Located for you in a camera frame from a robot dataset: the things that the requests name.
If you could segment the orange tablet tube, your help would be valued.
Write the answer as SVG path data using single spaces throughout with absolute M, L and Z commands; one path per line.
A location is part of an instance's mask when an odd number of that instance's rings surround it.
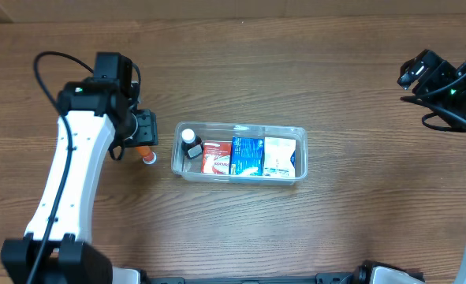
M 139 146 L 136 150 L 140 154 L 143 162 L 147 165 L 154 164 L 157 160 L 157 155 L 151 150 L 149 146 Z

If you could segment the red white medicine box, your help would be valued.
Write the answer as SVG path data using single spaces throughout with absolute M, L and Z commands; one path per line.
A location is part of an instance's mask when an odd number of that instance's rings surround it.
M 205 140 L 203 143 L 203 174 L 229 174 L 232 144 L 228 141 Z

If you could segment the white blue Hansaplast box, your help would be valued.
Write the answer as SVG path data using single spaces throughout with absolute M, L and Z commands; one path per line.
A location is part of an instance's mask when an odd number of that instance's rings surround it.
M 263 176 L 294 178 L 296 176 L 296 141 L 294 139 L 265 137 Z

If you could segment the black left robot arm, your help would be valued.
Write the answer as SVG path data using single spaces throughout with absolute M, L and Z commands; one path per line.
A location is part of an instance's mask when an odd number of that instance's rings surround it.
M 91 244 L 91 219 L 104 159 L 114 149 L 157 143 L 155 116 L 139 110 L 140 83 L 88 78 L 56 99 L 58 140 L 47 184 L 21 239 L 1 261 L 14 283 L 147 283 L 145 271 L 115 267 Z

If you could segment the dark syrup bottle white cap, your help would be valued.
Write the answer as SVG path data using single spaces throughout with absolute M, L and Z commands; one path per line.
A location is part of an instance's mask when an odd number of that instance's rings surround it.
M 192 129 L 181 132 L 181 148 L 188 159 L 194 159 L 203 153 L 203 141 Z

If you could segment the blue cough medicine box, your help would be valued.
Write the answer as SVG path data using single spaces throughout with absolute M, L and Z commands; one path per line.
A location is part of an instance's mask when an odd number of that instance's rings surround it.
M 263 174 L 264 139 L 234 137 L 230 155 L 230 175 L 261 176 Z

